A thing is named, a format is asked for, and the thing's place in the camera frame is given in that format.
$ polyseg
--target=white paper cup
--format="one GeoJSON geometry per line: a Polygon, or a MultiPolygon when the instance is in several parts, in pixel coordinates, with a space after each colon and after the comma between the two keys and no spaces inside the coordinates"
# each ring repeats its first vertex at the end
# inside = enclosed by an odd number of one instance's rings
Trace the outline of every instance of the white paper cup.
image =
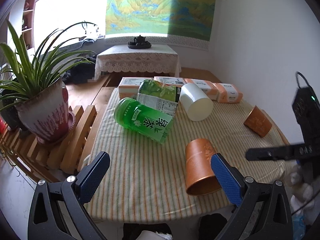
{"type": "Polygon", "coordinates": [[[181,88],[180,101],[191,121],[202,121],[212,112],[213,102],[194,83],[181,88]]]}

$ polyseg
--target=lace tablecloth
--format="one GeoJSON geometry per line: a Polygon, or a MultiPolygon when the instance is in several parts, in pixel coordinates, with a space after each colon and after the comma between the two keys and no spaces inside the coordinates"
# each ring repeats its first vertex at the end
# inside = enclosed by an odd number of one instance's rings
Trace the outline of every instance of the lace tablecloth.
{"type": "Polygon", "coordinates": [[[290,162],[246,160],[248,148],[284,143],[274,126],[261,138],[243,124],[252,110],[244,100],[239,104],[213,101],[211,115],[200,122],[191,121],[179,103],[173,127],[163,144],[117,124],[113,113],[118,102],[116,88],[88,161],[90,164],[100,151],[110,154],[110,168],[90,203],[85,205],[95,221],[158,223],[203,215],[228,206],[223,190],[199,197],[186,193],[185,147],[197,138],[209,139],[231,166],[257,182],[273,182],[290,170],[290,162]]]}
{"type": "Polygon", "coordinates": [[[105,72],[181,72],[178,54],[168,45],[154,44],[150,49],[129,49],[128,45],[116,45],[97,56],[95,80],[105,72]]]}

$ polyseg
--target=green plastic bottle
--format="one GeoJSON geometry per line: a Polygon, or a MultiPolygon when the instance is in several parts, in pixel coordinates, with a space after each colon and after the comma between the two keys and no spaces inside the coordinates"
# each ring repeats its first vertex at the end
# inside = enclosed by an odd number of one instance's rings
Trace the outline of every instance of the green plastic bottle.
{"type": "Polygon", "coordinates": [[[142,105],[132,98],[123,98],[117,104],[114,118],[123,126],[163,143],[173,125],[173,117],[142,105]]]}

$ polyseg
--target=brown paper cup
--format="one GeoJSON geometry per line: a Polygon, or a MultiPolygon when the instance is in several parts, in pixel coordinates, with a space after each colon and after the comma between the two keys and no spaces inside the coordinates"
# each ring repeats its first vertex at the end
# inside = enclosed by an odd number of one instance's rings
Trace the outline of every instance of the brown paper cup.
{"type": "Polygon", "coordinates": [[[261,137],[265,137],[272,128],[272,123],[257,106],[252,109],[243,124],[261,137]]]}
{"type": "Polygon", "coordinates": [[[221,189],[211,169],[211,156],[216,153],[207,139],[196,139],[186,146],[186,192],[201,196],[221,189]]]}

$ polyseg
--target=wooden bench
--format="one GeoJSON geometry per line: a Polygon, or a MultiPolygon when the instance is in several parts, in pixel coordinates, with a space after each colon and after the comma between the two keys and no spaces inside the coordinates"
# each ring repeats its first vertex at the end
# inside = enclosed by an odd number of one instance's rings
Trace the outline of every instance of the wooden bench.
{"type": "Polygon", "coordinates": [[[55,145],[44,146],[33,134],[21,139],[18,130],[6,129],[0,136],[0,148],[7,158],[34,181],[60,181],[55,176],[56,170],[67,174],[75,174],[81,170],[85,157],[92,150],[105,109],[106,105],[99,106],[98,112],[94,105],[87,106],[85,110],[82,106],[76,106],[73,110],[70,107],[69,110],[76,116],[76,124],[55,145]]]}

